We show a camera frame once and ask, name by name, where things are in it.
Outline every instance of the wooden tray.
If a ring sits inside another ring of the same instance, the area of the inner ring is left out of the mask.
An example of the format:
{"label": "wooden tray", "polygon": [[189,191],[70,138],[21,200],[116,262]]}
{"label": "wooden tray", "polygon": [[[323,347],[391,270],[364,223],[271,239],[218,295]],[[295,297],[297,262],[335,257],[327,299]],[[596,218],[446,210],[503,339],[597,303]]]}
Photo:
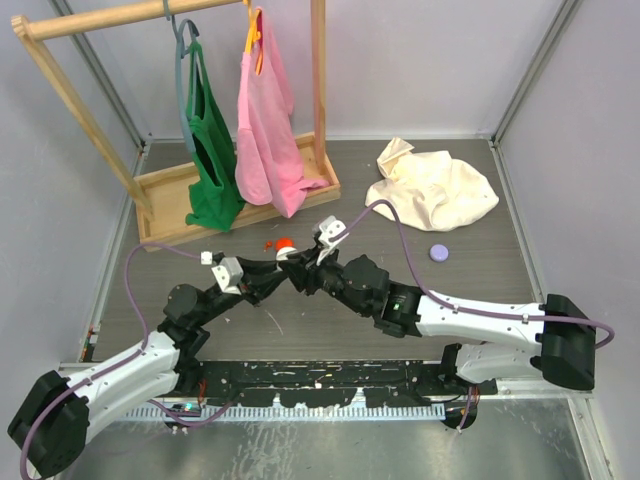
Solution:
{"label": "wooden tray", "polygon": [[[309,192],[300,208],[313,207],[340,198],[338,177],[326,155],[324,162],[316,162],[314,142],[313,133],[296,137],[296,143],[304,160],[304,176],[305,178],[325,178],[329,182],[329,186]],[[151,202],[153,211],[156,212],[155,218],[149,220],[144,214],[144,210],[137,207],[138,233],[141,243],[161,242],[168,245],[178,245],[221,233],[220,230],[185,223],[185,217],[191,212],[189,185],[196,183],[198,179],[198,170],[193,162],[135,177],[136,182]],[[246,204],[231,228],[244,227],[278,216],[280,213],[273,205]]]}

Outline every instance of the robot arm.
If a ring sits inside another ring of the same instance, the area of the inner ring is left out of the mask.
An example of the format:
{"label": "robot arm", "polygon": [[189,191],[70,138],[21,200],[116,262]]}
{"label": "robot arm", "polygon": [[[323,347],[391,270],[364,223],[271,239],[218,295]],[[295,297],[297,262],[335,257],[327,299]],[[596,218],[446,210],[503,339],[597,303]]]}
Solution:
{"label": "robot arm", "polygon": [[[427,296],[418,287],[391,281],[389,272],[365,255],[340,265],[336,247],[345,237],[331,239],[343,230],[342,222],[329,217],[319,224],[314,247],[301,252],[287,247],[278,252],[276,261],[204,255],[203,263],[211,263],[215,278],[211,288],[174,287],[164,309],[166,319],[150,334],[144,349],[141,342],[69,378],[55,371],[43,375],[11,422],[9,435],[22,448],[35,419],[56,397],[142,349],[133,361],[69,395],[37,430],[29,460],[44,477],[59,473],[86,443],[127,411],[167,392],[191,392],[202,378],[195,356],[210,335],[202,327],[242,301],[259,304],[287,279],[307,295],[326,292],[359,316],[372,317],[376,328],[394,337],[446,335],[490,342],[447,346],[440,366],[445,384],[468,387],[494,378],[542,376],[567,388],[593,388],[594,329],[529,321],[545,314],[586,318],[565,297],[550,295],[546,305],[503,305],[435,292]],[[454,309],[437,299],[450,302]],[[465,313],[463,307],[516,313],[522,321]]]}

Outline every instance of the orange hanger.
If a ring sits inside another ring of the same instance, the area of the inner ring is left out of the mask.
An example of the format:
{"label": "orange hanger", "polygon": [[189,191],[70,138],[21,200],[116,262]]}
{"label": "orange hanger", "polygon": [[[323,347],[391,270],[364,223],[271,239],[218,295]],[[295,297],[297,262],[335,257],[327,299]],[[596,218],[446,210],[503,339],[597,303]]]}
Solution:
{"label": "orange hanger", "polygon": [[[262,38],[262,34],[258,31],[258,17],[260,16],[261,10],[259,8],[255,10],[251,10],[251,0],[242,0],[247,6],[247,10],[249,13],[249,32],[247,33],[247,42],[244,46],[244,53],[250,54],[253,45]],[[260,73],[262,70],[262,50],[260,50],[260,54],[258,55],[258,61],[256,62],[256,73]]]}

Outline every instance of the wooden clothes rack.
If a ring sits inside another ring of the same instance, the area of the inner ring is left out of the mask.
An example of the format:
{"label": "wooden clothes rack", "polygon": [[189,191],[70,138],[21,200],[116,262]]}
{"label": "wooden clothes rack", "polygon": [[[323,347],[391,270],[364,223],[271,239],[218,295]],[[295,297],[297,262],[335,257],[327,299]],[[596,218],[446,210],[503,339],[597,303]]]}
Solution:
{"label": "wooden clothes rack", "polygon": [[[175,15],[240,1],[169,0],[168,6],[169,13]],[[296,142],[304,160],[305,178],[322,177],[329,182],[329,186],[309,192],[301,208],[340,198],[340,182],[325,150],[325,0],[310,0],[310,2],[314,131],[296,137]],[[185,216],[191,212],[188,186],[199,179],[195,164],[191,162],[133,177],[44,44],[45,40],[52,38],[164,16],[163,0],[149,0],[38,22],[30,22],[27,17],[20,15],[11,19],[11,25],[27,52],[133,198],[136,204],[140,241],[176,245],[219,233],[217,230],[185,224]],[[247,204],[238,214],[231,228],[243,227],[277,216],[279,213],[272,205]]]}

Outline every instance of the pink garment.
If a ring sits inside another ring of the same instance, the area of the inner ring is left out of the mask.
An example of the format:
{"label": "pink garment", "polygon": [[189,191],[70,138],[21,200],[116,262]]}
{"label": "pink garment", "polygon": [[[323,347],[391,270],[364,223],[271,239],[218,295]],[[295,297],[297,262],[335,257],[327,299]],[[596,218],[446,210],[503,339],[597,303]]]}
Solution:
{"label": "pink garment", "polygon": [[[242,198],[254,205],[273,203],[286,218],[302,205],[307,190],[326,187],[322,178],[305,179],[303,160],[293,138],[289,115],[293,94],[271,24],[258,17],[262,38],[242,56],[238,96],[236,181]],[[263,50],[262,70],[256,62]]]}

